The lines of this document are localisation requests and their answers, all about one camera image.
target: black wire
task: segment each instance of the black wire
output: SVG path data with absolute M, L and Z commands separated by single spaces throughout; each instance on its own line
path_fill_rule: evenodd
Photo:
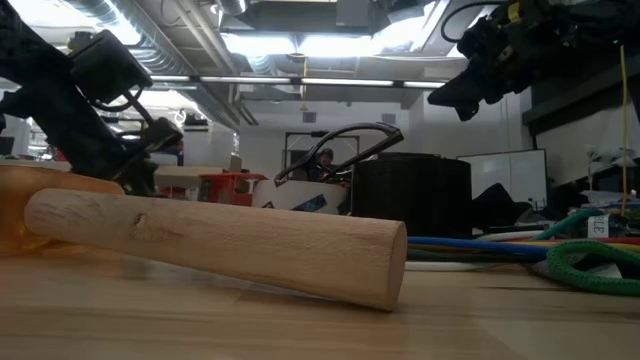
M 135 99 L 135 101 L 138 101 L 140 99 L 140 96 L 142 95 L 142 88 L 140 88 L 140 90 L 138 90 L 138 92 L 136 93 L 136 95 L 133 97 L 133 99 Z M 133 105 L 133 101 L 127 101 L 126 103 L 122 104 L 122 105 L 117 105 L 117 106 L 107 106 L 104 104 L 101 104 L 95 100 L 91 100 L 89 101 L 89 104 L 91 104 L 91 106 L 93 106 L 96 109 L 100 109 L 102 111 L 107 111 L 107 112 L 121 112 L 121 111 L 125 111 L 128 108 L 130 108 Z
M 505 4 L 506 1 L 479 1 L 476 3 L 472 3 L 472 4 L 466 4 L 463 5 L 457 9 L 455 9 L 453 12 L 451 12 L 451 14 L 447 15 L 446 18 L 444 18 L 444 20 L 442 21 L 442 26 L 440 27 L 440 34 L 442 36 L 443 39 L 445 39 L 448 42 L 451 43 L 457 43 L 458 41 L 460 41 L 460 39 L 454 39 L 454 38 L 450 38 L 449 36 L 447 36 L 446 32 L 445 32 L 445 27 L 447 26 L 447 23 L 449 22 L 449 20 L 451 20 L 451 18 L 453 18 L 454 16 L 456 16 L 459 12 L 461 12 L 462 10 L 465 9 L 469 9 L 472 7 L 476 7 L 476 6 L 486 6 L 486 5 L 503 5 Z

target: label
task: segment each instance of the label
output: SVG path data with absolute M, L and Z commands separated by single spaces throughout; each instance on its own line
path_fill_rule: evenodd
M 588 221 L 589 239 L 600 239 L 609 237 L 609 215 L 592 216 Z

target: black cylinder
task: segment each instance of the black cylinder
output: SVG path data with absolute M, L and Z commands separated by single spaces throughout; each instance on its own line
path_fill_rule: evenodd
M 404 221 L 411 236 L 469 238 L 471 165 L 431 155 L 355 166 L 353 216 Z

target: blue cable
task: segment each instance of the blue cable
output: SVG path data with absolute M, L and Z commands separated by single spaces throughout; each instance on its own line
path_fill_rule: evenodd
M 464 249 L 491 250 L 514 255 L 538 255 L 546 257 L 549 248 L 533 245 L 507 244 L 478 240 L 448 239 L 424 236 L 409 236 L 410 245 L 450 246 Z

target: whiteboard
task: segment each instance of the whiteboard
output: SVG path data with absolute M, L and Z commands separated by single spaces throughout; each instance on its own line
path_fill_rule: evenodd
M 473 198 L 495 183 L 509 192 L 513 201 L 547 204 L 547 166 L 544 150 L 460 156 L 471 164 Z

